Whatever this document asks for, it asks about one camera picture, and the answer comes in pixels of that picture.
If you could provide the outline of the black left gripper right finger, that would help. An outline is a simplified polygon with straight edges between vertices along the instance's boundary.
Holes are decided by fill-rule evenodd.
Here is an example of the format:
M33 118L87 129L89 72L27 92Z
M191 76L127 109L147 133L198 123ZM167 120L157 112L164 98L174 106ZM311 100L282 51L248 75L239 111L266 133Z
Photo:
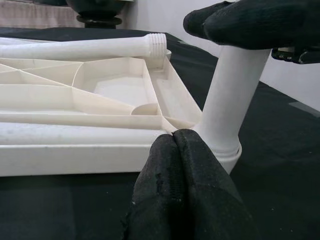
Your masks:
M261 236L237 188L202 138L190 129L174 132L195 240L259 240Z

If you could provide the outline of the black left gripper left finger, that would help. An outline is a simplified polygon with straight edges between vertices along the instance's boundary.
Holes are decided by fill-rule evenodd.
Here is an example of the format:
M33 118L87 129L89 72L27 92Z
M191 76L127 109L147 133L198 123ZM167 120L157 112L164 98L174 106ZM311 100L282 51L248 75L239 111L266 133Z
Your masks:
M186 206L178 146L172 135L160 135L134 184L122 238L185 240Z

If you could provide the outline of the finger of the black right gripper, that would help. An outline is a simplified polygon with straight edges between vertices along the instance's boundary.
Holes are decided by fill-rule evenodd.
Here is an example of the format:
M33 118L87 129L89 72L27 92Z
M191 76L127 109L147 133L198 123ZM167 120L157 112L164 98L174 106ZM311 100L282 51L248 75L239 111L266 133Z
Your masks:
M213 13L228 7L232 2L223 1L208 7L196 9L188 13L183 19L183 28L191 36L197 38L207 38L204 30L204 22Z
M239 0L210 15L205 35L219 45L248 50L320 44L318 0Z

